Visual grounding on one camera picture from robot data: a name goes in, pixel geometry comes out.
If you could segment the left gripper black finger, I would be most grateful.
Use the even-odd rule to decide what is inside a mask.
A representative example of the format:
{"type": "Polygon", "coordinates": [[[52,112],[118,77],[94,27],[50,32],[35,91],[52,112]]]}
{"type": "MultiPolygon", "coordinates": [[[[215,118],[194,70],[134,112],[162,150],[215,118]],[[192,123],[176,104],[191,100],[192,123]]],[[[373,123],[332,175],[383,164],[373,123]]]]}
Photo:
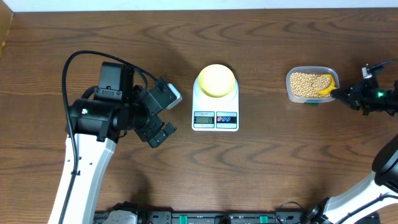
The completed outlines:
{"type": "Polygon", "coordinates": [[[151,148],[159,147],[167,137],[167,133],[162,129],[153,138],[148,140],[148,144],[151,148]]]}
{"type": "Polygon", "coordinates": [[[165,125],[165,128],[163,129],[164,133],[167,136],[172,135],[176,130],[177,130],[177,128],[172,123],[167,123],[165,125]]]}

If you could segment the yellow measuring scoop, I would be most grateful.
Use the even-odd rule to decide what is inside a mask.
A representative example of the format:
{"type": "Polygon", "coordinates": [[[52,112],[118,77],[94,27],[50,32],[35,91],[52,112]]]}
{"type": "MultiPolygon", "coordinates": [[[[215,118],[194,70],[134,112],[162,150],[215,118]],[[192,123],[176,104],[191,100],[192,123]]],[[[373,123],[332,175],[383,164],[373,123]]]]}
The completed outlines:
{"type": "Polygon", "coordinates": [[[336,89],[336,83],[332,75],[320,75],[314,82],[314,89],[319,95],[330,94],[332,90],[336,89]]]}

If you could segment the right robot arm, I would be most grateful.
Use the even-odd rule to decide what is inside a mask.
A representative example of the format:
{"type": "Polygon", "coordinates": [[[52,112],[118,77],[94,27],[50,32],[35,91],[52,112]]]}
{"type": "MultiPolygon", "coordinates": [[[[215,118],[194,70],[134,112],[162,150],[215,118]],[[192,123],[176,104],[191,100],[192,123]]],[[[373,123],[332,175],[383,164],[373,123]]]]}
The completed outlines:
{"type": "MultiPolygon", "coordinates": [[[[397,84],[381,90],[375,78],[331,92],[332,97],[367,115],[373,111],[397,114],[397,84]]],[[[325,198],[309,212],[304,223],[356,223],[363,217],[397,203],[397,137],[376,155],[371,173],[345,193],[325,198]]]]}

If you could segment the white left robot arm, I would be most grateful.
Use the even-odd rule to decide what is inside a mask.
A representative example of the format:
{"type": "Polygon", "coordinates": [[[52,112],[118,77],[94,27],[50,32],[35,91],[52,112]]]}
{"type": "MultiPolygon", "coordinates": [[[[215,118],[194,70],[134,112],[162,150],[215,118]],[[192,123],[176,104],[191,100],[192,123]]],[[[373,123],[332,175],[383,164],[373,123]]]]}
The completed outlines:
{"type": "Polygon", "coordinates": [[[134,84],[143,72],[132,65],[103,62],[98,86],[85,91],[68,109],[65,162],[49,223],[92,223],[101,184],[117,143],[133,130],[150,147],[176,130],[159,117],[182,96],[163,78],[148,90],[134,84]]]}

